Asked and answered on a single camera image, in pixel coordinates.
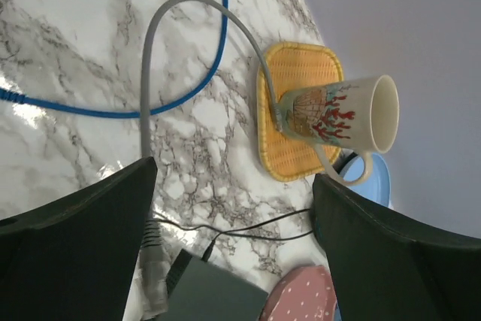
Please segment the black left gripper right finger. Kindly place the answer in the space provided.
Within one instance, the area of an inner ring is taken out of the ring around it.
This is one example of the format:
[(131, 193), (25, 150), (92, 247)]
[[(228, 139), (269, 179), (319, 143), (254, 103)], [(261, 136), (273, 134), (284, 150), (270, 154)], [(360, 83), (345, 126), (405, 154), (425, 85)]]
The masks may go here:
[(478, 320), (480, 240), (361, 197), (330, 177), (313, 206), (343, 320)]

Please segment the dark grey network switch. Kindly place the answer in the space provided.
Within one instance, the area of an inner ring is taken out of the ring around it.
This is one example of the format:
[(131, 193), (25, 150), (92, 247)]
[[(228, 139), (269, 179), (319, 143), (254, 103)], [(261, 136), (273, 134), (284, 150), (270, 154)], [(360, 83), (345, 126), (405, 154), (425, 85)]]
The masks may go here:
[(174, 260), (166, 284), (168, 310), (159, 320), (258, 320), (268, 297), (263, 289), (186, 250)]

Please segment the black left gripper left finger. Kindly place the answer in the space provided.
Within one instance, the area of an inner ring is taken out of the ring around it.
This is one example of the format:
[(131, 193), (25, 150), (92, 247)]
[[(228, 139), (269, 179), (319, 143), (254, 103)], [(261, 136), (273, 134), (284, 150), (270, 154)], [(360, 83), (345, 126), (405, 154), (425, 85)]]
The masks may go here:
[(3, 320), (120, 320), (157, 167), (111, 176), (1, 222)]

